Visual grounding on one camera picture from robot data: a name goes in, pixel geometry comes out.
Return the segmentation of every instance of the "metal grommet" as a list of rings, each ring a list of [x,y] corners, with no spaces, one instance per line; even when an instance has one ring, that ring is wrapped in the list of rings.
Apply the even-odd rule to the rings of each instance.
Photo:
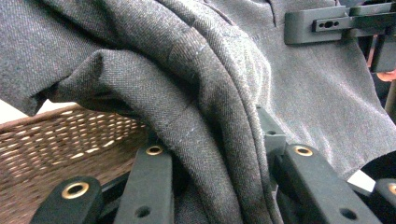
[[[146,153],[149,154],[150,156],[156,156],[163,153],[163,148],[159,146],[149,147],[146,150]]]
[[[389,189],[389,191],[390,191],[392,194],[396,195],[396,184],[395,184],[395,183],[390,183],[390,184],[388,184],[388,189]]]
[[[300,156],[312,156],[314,153],[312,152],[311,149],[307,147],[295,147],[294,151],[299,154]]]
[[[90,185],[85,182],[71,183],[64,188],[64,191],[62,191],[62,197],[64,199],[75,199],[84,195],[89,188]]]

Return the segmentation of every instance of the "clothing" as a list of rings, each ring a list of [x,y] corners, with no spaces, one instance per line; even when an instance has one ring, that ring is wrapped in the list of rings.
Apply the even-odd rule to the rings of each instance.
[[[285,12],[334,4],[4,1],[1,98],[137,114],[191,177],[177,222],[277,223],[256,105],[343,178],[396,146],[355,42],[283,43]]]

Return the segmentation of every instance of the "gray fabric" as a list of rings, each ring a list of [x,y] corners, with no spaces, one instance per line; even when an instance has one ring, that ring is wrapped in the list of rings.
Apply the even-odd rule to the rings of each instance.
[[[191,176],[177,222],[277,223],[256,104],[342,177],[396,146],[355,43],[283,44],[286,11],[333,5],[4,1],[1,98],[133,110]]]

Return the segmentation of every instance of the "gray textile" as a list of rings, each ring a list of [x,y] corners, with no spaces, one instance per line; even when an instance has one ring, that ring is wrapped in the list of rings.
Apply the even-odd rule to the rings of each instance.
[[[396,146],[352,41],[285,46],[298,0],[2,1],[0,96],[139,114],[192,183],[179,223],[279,222],[255,104],[341,177]]]

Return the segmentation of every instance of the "wicker basket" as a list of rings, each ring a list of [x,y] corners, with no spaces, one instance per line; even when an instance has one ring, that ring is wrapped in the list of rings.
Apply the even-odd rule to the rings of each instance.
[[[102,184],[131,169],[145,125],[78,105],[0,125],[0,222],[29,223],[52,189],[76,175]]]

